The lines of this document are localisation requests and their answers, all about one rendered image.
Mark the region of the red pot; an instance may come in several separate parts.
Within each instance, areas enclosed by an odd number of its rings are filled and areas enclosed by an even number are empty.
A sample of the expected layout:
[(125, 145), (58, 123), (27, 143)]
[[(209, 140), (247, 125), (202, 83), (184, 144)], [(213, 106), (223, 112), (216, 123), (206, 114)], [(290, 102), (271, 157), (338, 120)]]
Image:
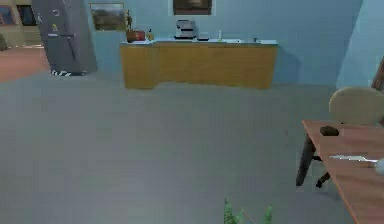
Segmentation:
[(140, 30), (128, 30), (126, 32), (126, 40), (128, 43), (132, 43), (134, 41), (144, 41), (145, 32)]

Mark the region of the beige round chair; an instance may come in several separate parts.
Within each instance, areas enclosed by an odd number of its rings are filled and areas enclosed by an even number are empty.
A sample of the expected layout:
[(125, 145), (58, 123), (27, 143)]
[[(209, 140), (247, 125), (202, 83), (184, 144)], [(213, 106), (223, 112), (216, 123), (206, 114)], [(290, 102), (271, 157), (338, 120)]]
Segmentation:
[(341, 125), (377, 126), (384, 119), (384, 94), (365, 87), (344, 87), (329, 100), (329, 112)]

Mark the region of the grey fridge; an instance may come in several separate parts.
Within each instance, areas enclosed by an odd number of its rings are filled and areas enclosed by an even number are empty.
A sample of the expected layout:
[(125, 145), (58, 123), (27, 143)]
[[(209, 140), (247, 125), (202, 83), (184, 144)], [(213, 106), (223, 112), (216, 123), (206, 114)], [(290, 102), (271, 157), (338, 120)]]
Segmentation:
[(31, 0), (52, 75), (97, 70), (84, 0)]

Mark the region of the wooden kitchen counter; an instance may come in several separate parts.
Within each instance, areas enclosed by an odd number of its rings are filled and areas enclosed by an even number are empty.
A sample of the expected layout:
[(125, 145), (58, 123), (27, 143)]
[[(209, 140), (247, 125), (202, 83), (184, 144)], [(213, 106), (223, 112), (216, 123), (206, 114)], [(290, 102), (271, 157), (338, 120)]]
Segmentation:
[(165, 82), (268, 89), (277, 52), (274, 40), (144, 41), (120, 45), (127, 89), (153, 89)]

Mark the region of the dark framed picture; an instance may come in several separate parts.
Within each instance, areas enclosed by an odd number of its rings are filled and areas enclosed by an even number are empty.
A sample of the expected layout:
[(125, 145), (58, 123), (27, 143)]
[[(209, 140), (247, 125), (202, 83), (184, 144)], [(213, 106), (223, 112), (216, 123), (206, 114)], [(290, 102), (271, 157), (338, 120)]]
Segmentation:
[(30, 5), (18, 5), (17, 9), (23, 26), (37, 25), (32, 7)]

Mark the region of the green houseplant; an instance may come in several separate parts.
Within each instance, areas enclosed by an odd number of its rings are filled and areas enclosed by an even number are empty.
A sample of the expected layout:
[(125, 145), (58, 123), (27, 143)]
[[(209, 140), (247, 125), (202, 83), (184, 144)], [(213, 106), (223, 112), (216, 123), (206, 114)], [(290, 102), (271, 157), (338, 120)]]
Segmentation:
[(268, 205), (261, 222), (256, 222), (244, 209), (234, 213), (231, 202), (224, 199), (223, 224), (272, 224), (272, 205)]

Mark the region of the dark framed window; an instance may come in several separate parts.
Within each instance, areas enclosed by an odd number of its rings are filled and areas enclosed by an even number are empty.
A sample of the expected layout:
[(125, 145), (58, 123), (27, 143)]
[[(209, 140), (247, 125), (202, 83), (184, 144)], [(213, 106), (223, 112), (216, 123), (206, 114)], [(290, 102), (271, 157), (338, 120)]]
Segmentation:
[(210, 15), (212, 0), (172, 0), (174, 15)]

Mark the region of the framed landscape picture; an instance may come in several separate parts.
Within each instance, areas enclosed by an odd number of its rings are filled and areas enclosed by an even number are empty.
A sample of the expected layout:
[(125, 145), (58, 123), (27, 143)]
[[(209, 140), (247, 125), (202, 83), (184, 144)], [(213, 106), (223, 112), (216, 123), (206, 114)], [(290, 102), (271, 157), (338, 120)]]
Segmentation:
[(90, 3), (93, 26), (96, 31), (124, 31), (126, 29), (123, 3)]

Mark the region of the blue framed picture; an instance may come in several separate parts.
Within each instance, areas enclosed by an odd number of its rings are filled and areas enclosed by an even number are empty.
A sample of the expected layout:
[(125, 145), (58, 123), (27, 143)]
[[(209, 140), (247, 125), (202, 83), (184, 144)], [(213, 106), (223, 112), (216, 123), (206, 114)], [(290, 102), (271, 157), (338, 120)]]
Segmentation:
[(13, 10), (11, 6), (0, 5), (0, 25), (16, 25), (16, 20), (13, 15)]

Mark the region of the dark brown lump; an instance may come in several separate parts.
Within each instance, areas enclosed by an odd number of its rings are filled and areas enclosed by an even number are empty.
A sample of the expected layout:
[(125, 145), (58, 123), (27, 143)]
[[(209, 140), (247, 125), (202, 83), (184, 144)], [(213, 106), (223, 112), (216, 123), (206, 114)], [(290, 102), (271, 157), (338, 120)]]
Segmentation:
[(339, 130), (331, 126), (323, 126), (320, 128), (322, 136), (338, 136)]

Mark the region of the silver knife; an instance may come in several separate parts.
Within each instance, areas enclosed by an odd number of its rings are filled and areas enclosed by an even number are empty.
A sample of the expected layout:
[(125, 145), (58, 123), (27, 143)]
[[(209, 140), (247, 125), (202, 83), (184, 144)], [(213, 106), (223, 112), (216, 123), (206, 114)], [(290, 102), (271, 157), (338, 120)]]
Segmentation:
[(329, 157), (333, 158), (333, 159), (349, 160), (349, 161), (359, 161), (359, 162), (369, 162), (369, 163), (377, 163), (379, 161), (379, 160), (375, 160), (375, 159), (367, 159), (364, 156), (331, 155)]

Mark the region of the brown wooden table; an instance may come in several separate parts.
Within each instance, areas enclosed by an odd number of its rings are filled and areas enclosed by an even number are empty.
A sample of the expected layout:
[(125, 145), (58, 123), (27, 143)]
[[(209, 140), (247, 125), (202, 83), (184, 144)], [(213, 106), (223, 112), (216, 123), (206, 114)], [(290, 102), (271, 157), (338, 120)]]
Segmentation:
[(313, 157), (319, 156), (355, 224), (384, 224), (384, 128), (304, 120), (306, 140), (296, 184), (301, 186)]

